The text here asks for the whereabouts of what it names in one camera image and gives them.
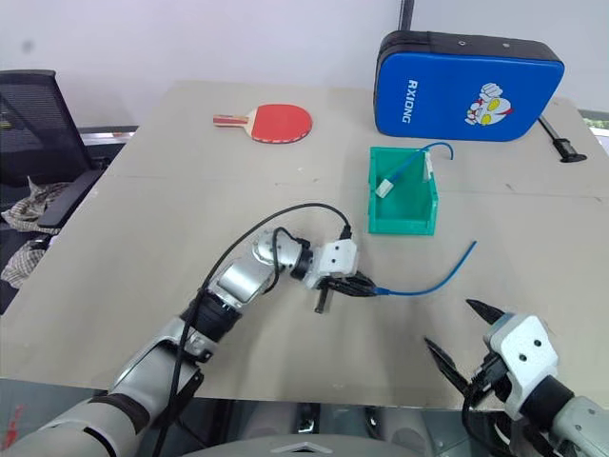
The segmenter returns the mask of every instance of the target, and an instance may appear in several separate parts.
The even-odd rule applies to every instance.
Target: green box
[[[433,171],[425,181],[425,153],[420,153],[393,183],[393,189],[380,198],[375,190],[383,178],[391,176],[399,165],[419,149],[370,148],[368,175],[369,205],[368,231],[370,233],[400,235],[433,235],[436,229],[438,192]]]

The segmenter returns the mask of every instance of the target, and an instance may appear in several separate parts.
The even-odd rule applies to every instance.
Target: table tennis paddle
[[[313,128],[311,115],[294,105],[260,105],[247,116],[213,116],[216,127],[243,127],[256,141],[263,143],[293,143]]]

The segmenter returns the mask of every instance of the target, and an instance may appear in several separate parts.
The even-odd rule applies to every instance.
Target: beige table
[[[263,102],[302,105],[314,130],[293,145],[263,145],[215,129],[215,112]],[[560,354],[560,378],[609,407],[609,157],[567,101],[546,117],[589,159],[564,165],[539,126],[510,143],[453,142],[435,152],[440,192],[434,237],[366,232],[370,146],[422,146],[381,136],[371,92],[204,82],[176,85],[137,131],[2,318],[5,377],[107,387],[119,367],[180,312],[217,256],[282,207],[342,209],[380,286],[435,284],[471,240],[459,275],[418,298],[317,293],[285,277],[257,300],[204,366],[198,395],[240,399],[459,407],[422,343],[428,335],[470,373],[487,325],[464,303],[536,313]],[[315,242],[337,235],[331,213],[282,220]]]

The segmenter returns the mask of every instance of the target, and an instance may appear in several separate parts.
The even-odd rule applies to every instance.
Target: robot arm
[[[442,374],[465,397],[462,417],[470,434],[465,422],[469,408],[495,391],[512,420],[522,416],[529,420],[535,430],[535,443],[531,444],[542,455],[554,455],[553,451],[550,454],[552,447],[573,443],[590,457],[609,457],[609,412],[585,397],[575,397],[557,380],[559,357],[540,319],[507,314],[477,300],[467,303],[492,325],[484,336],[489,354],[471,383],[457,372],[448,354],[432,341],[426,343]],[[542,432],[550,434],[552,445]]]
[[[268,290],[275,275],[287,269],[307,288],[318,288],[327,278],[356,272],[358,252],[350,238],[310,248],[306,240],[284,231],[263,232],[251,252],[229,263],[209,283],[197,319],[188,330],[176,397],[178,413],[203,383],[198,364],[211,358],[222,337],[246,307]],[[7,457],[135,454],[145,431],[167,414],[176,348],[186,316],[187,311],[173,317],[138,351],[107,395],[69,409],[9,448]]]

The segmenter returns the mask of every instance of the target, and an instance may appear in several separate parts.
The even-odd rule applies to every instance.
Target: blue cable
[[[450,149],[450,160],[453,160],[453,158],[455,157],[455,151],[453,150],[453,147],[450,146],[448,143],[444,142],[444,141],[439,141],[437,143],[431,143],[427,146],[423,146],[422,148],[420,148],[417,152],[415,152],[414,154],[412,154],[411,156],[409,156],[405,162],[400,165],[400,167],[391,175],[391,177],[386,178],[388,181],[392,182],[395,184],[395,182],[400,179],[400,176],[402,176],[402,173],[405,172],[405,170],[408,168],[408,166],[410,164],[412,164],[412,162],[419,157],[421,154],[427,152],[428,150],[430,150],[431,148],[433,148],[434,146],[446,146],[447,148]]]
[[[478,241],[472,242],[472,244],[469,245],[469,248],[467,249],[467,251],[465,252],[463,257],[459,261],[459,263],[452,269],[452,271],[448,274],[448,276],[446,276],[443,280],[441,280],[433,288],[428,288],[426,290],[419,290],[416,292],[397,292],[395,290],[391,290],[390,288],[374,288],[374,291],[376,292],[377,295],[400,295],[400,296],[405,296],[405,297],[412,297],[412,296],[416,296],[416,295],[425,295],[427,293],[435,292],[436,290],[438,290],[439,288],[444,286],[448,281],[453,279],[453,276],[455,276],[457,271],[459,271],[459,268],[462,267],[463,263],[465,262],[465,260],[469,256],[469,254],[472,252],[472,250],[474,250],[474,247],[477,244],[478,244]]]

